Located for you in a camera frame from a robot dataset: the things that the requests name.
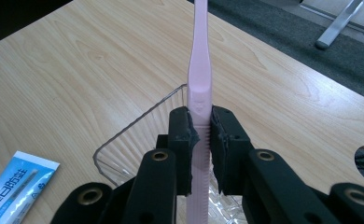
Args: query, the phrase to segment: gray carpet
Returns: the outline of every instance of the gray carpet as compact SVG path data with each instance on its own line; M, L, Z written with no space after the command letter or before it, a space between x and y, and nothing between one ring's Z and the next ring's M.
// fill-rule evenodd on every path
M363 43L339 35L329 49L317 49L325 27L259 0L209 0L208 10L364 96Z

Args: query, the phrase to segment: floor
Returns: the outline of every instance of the floor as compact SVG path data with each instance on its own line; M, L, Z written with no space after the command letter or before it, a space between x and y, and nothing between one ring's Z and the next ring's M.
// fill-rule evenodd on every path
M306 20L312 21L324 27L328 27L333 21L332 17L329 17L328 15L318 15L317 13L314 13L313 11L307 9L306 7L303 7L300 4L300 0L260 0L260 1L273 5L275 7L282 8L287 12L295 14L299 17L302 17ZM332 1L344 2L344 0L332 0ZM352 28L349 25L347 25L347 27L345 27L342 30L341 34L350 36L355 40L364 43L364 31L362 30L357 30L356 28Z
M351 19L351 23L356 27L361 27L364 30L364 0L356 1L361 1L362 5L357 11L357 14ZM304 0L301 5L318 13L336 17L340 14L344 7L348 6L351 2L352 0Z

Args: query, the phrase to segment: black object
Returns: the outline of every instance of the black object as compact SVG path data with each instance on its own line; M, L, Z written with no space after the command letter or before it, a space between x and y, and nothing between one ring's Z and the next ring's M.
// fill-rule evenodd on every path
M185 107L171 112L169 125L135 178L114 190L100 183L77 188L51 223L175 223L176 196L190 193L197 134ZM330 195L307 187L278 154L254 149L230 110L213 107L210 139L219 191L243 195L250 224L364 223L363 187L336 184Z
M0 0L0 40L72 0Z

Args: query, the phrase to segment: toothbrush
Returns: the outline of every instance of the toothbrush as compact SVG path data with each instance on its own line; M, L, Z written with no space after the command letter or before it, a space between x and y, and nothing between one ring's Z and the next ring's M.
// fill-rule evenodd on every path
M208 223L210 118L212 74L208 48L208 0L194 1L194 33L188 74L188 109L200 141L191 161L191 195L187 198L187 223Z

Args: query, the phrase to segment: white toothpaste tube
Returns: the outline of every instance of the white toothpaste tube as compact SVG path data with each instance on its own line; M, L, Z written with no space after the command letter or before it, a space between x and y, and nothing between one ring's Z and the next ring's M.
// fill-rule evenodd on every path
M0 175L0 224L19 224L59 166L17 151Z

